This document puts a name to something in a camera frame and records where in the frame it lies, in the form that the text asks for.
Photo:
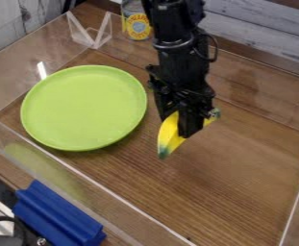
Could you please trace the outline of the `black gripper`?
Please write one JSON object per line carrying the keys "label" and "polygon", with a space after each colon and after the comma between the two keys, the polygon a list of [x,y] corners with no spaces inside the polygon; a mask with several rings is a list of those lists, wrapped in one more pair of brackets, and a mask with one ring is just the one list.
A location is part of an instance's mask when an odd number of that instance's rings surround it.
{"label": "black gripper", "polygon": [[215,116],[210,110],[217,96],[207,82],[210,64],[217,61],[210,54],[210,41],[215,38],[206,32],[194,32],[190,39],[153,43],[158,64],[147,66],[154,102],[161,120],[178,111],[179,136],[190,138],[210,124]]}

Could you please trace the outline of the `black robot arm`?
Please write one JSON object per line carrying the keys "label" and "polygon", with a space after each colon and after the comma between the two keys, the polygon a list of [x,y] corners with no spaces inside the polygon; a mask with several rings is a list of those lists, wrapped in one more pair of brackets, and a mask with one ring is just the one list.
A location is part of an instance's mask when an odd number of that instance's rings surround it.
{"label": "black robot arm", "polygon": [[159,117],[173,113],[179,136],[189,138],[214,116],[217,93],[207,82],[217,61],[215,38],[199,27],[206,0],[142,0],[153,28],[158,63],[147,66]]}

